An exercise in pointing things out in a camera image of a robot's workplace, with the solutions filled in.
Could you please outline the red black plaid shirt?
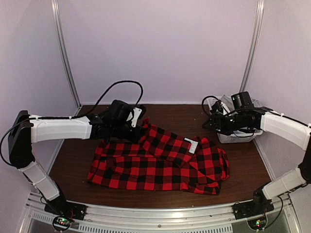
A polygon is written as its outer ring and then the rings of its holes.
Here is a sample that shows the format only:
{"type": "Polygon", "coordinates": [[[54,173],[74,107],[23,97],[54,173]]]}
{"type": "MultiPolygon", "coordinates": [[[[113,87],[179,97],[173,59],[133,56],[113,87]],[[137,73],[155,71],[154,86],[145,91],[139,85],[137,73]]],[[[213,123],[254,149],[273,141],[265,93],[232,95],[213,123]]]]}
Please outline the red black plaid shirt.
{"type": "Polygon", "coordinates": [[[138,143],[102,141],[95,150],[88,183],[114,189],[187,191],[218,195],[229,178],[223,149],[205,137],[186,138],[142,123],[138,143]]]}

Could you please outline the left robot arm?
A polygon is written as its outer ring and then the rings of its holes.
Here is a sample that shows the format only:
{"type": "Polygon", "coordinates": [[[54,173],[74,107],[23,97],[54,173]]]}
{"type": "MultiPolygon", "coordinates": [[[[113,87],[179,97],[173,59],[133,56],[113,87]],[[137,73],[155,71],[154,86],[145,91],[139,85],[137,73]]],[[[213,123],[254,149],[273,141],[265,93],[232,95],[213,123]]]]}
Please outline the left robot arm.
{"type": "Polygon", "coordinates": [[[138,142],[141,127],[137,125],[144,111],[135,107],[119,113],[85,116],[43,117],[20,111],[13,126],[4,134],[8,139],[9,159],[4,162],[21,171],[60,216],[70,211],[60,187],[36,160],[32,145],[42,141],[63,139],[104,139],[112,137],[138,142]]]}

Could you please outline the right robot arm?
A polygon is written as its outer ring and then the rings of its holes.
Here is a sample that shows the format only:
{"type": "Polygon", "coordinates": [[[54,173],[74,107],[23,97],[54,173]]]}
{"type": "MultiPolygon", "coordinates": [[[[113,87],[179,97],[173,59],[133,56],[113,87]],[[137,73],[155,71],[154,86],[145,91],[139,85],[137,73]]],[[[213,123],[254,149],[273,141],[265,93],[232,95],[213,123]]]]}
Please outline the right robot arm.
{"type": "Polygon", "coordinates": [[[230,135],[240,129],[263,131],[257,142],[279,177],[254,192],[254,200],[249,203],[253,214],[260,214],[277,196],[311,183],[309,124],[266,107],[240,107],[229,113],[211,112],[202,127],[222,135],[230,135]]]}

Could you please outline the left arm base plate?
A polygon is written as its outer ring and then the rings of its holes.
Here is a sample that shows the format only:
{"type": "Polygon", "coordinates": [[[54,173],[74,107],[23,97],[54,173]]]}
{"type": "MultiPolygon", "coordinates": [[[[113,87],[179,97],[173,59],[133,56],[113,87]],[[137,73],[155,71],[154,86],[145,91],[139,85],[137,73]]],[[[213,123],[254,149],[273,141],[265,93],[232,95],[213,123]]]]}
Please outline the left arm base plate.
{"type": "Polygon", "coordinates": [[[70,219],[84,220],[86,205],[67,201],[64,197],[46,200],[45,212],[70,219]]]}

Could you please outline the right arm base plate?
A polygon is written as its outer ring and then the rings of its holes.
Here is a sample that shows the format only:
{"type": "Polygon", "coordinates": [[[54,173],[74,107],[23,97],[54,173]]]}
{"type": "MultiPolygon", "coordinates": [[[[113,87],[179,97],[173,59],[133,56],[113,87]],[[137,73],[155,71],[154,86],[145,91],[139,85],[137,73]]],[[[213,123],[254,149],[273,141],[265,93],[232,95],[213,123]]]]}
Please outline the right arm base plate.
{"type": "Polygon", "coordinates": [[[253,216],[263,215],[274,210],[274,206],[270,201],[260,202],[258,198],[246,202],[236,202],[232,205],[235,219],[249,218],[253,216]]]}

